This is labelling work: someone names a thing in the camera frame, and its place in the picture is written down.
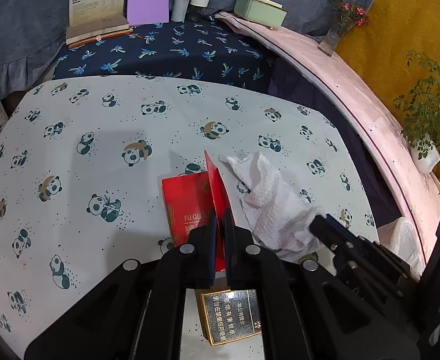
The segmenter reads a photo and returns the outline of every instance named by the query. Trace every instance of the open book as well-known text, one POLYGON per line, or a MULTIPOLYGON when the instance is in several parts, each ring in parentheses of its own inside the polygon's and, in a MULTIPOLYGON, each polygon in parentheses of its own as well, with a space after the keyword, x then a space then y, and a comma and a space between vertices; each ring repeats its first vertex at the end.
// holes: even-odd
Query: open book
POLYGON ((70 0, 67 45, 106 33, 128 29, 123 17, 125 0, 70 0))

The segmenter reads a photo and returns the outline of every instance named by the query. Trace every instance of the dark purple fabric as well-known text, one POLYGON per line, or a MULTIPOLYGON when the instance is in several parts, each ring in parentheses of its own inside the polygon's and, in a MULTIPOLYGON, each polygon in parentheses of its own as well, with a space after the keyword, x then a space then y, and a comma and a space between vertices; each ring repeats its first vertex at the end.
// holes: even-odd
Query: dark purple fabric
POLYGON ((274 62, 268 94, 317 110, 335 125, 365 188, 377 227, 401 217, 385 179, 359 135, 334 104, 284 59, 274 62))

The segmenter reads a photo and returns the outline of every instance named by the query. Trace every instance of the navy blue bedsheet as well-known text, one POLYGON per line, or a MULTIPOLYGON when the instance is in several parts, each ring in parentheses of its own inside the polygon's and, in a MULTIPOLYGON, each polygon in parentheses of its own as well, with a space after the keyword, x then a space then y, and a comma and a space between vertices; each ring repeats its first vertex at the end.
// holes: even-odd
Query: navy blue bedsheet
POLYGON ((130 35, 63 46, 53 78, 141 75, 179 77, 267 93, 274 54, 218 21, 136 26, 130 35))
POLYGON ((385 179, 360 136, 315 85, 307 81, 288 62, 278 58, 274 64, 268 94, 320 111, 335 125, 365 188, 377 228, 401 217, 385 179))

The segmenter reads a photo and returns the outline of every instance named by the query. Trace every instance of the stack of books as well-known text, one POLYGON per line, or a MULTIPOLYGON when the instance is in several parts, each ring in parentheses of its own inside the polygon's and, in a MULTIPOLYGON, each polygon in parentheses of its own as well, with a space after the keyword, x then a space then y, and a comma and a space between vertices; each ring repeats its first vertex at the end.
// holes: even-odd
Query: stack of books
POLYGON ((70 0, 67 47, 78 47, 132 32, 123 16, 125 0, 70 0))

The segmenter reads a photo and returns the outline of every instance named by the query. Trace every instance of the green tin box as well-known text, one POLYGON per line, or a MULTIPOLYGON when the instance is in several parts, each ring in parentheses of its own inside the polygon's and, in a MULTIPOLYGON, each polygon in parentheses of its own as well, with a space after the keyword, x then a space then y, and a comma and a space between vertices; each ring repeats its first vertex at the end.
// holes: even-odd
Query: green tin box
POLYGON ((286 10, 270 0, 237 0, 233 11, 245 20, 270 28, 281 27, 286 16, 286 10))

